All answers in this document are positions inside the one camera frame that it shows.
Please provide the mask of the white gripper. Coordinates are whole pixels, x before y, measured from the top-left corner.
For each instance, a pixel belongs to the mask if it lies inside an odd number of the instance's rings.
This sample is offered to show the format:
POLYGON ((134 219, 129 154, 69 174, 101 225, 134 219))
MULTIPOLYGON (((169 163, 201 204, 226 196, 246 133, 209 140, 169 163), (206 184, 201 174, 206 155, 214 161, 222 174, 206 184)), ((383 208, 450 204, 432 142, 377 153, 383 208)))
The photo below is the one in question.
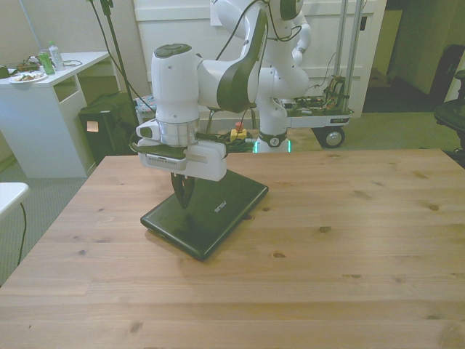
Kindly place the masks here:
POLYGON ((227 148, 223 143, 198 140, 187 146, 186 167, 171 173, 171 184, 179 205, 186 209, 195 187, 195 178, 219 181, 226 171, 227 148))

